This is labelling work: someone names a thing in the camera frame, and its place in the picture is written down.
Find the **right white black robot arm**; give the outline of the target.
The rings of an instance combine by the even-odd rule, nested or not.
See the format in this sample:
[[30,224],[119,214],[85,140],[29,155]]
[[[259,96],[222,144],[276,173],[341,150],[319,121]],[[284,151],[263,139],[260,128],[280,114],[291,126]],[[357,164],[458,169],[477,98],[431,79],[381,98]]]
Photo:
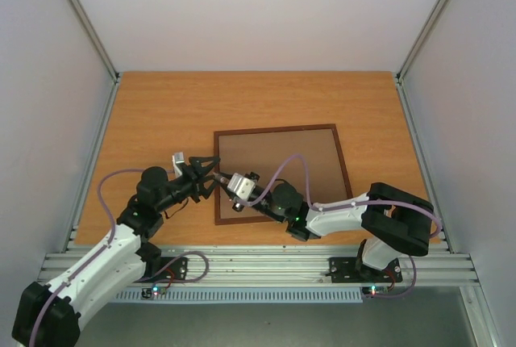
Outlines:
[[234,209],[251,207],[286,222],[286,231],[297,240],[359,229],[369,232],[372,237],[356,256],[356,272],[368,280],[402,254],[425,257],[430,239],[443,228],[431,203],[382,182],[373,183],[367,193],[337,203],[311,203],[288,182],[262,188],[245,178],[227,191],[234,194]]

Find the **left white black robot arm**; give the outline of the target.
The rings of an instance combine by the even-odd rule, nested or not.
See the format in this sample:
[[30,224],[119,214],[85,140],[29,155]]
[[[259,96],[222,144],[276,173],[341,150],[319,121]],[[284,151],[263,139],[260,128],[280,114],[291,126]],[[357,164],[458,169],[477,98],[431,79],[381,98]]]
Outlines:
[[151,238],[166,210],[188,199],[208,199],[211,171],[219,157],[173,155],[174,179],[153,166],[140,180],[109,232],[76,264],[51,281],[33,282],[19,300],[11,336],[24,346],[74,346],[92,317],[120,290],[158,278],[163,262]]

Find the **brown wooden picture frame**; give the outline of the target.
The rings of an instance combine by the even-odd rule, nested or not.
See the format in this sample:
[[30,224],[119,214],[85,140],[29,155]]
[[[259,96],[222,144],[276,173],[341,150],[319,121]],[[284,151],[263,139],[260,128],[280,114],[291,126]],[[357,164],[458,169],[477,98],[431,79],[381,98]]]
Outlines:
[[255,173],[261,187],[268,185],[286,159],[300,154],[304,159],[290,161],[275,184],[285,180],[305,194],[303,165],[307,164],[313,203],[333,203],[353,197],[334,124],[217,131],[214,133],[214,154],[220,157],[218,172],[228,175]]

